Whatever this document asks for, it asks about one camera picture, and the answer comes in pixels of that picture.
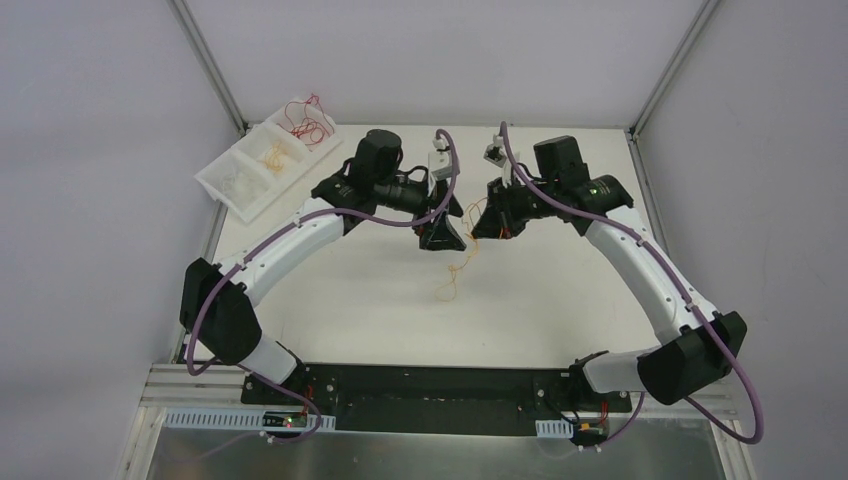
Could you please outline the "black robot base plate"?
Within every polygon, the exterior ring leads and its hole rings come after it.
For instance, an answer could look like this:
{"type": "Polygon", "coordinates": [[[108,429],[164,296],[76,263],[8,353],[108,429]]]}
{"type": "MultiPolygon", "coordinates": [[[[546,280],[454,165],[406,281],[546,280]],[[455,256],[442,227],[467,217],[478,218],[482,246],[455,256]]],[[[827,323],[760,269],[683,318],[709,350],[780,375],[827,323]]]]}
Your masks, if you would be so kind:
{"type": "Polygon", "coordinates": [[[241,402],[272,411],[319,412],[336,432],[537,436],[552,424],[628,414],[623,391],[597,394],[567,369],[378,366],[311,363],[285,381],[293,397],[249,375],[241,402]]]}

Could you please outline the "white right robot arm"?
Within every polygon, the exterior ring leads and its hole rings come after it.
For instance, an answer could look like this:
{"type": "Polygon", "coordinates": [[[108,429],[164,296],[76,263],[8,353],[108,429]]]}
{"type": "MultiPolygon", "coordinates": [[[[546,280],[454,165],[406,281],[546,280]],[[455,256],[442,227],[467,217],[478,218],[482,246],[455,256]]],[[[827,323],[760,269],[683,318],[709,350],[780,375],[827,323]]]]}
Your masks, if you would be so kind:
{"type": "Polygon", "coordinates": [[[535,219],[558,217],[612,265],[645,312],[658,346],[626,353],[598,352],[570,367],[569,400],[595,408],[618,390],[650,394],[673,405],[727,377],[747,325],[736,312],[720,312],[659,250],[633,199],[611,175],[589,178],[586,166],[569,182],[500,178],[487,185],[487,204],[475,224],[477,239],[511,239],[535,219]]]}

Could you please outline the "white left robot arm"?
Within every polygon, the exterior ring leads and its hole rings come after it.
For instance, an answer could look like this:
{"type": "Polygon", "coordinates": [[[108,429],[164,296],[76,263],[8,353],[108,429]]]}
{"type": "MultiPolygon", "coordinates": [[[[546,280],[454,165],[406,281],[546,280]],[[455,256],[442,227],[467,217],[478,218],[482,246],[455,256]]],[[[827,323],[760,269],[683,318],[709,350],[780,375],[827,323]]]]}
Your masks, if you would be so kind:
{"type": "Polygon", "coordinates": [[[276,230],[254,246],[218,263],[199,258],[186,270],[179,321],[189,335],[186,365],[193,376],[214,364],[240,366],[267,379],[281,404],[297,402],[305,378],[300,360],[264,334],[255,309],[295,267],[364,221],[409,228],[422,250],[459,250],[462,239],[450,226],[462,209],[454,197],[459,175],[455,143],[439,129],[434,149],[414,180],[403,171],[401,138],[373,129],[353,157],[319,182],[310,197],[276,230]]]}

